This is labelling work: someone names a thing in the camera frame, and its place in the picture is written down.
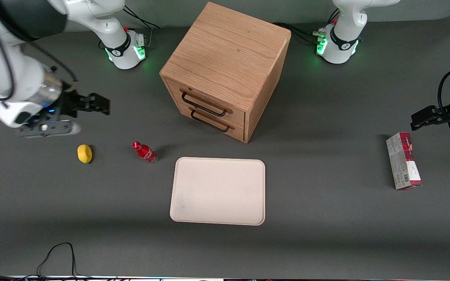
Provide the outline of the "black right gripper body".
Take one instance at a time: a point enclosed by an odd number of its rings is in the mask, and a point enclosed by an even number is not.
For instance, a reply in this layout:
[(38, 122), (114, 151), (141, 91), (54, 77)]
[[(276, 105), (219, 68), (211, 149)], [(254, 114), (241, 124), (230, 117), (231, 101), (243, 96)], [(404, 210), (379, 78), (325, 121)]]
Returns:
[(77, 118), (77, 104), (80, 95), (77, 90), (62, 91), (59, 98), (54, 102), (55, 114)]

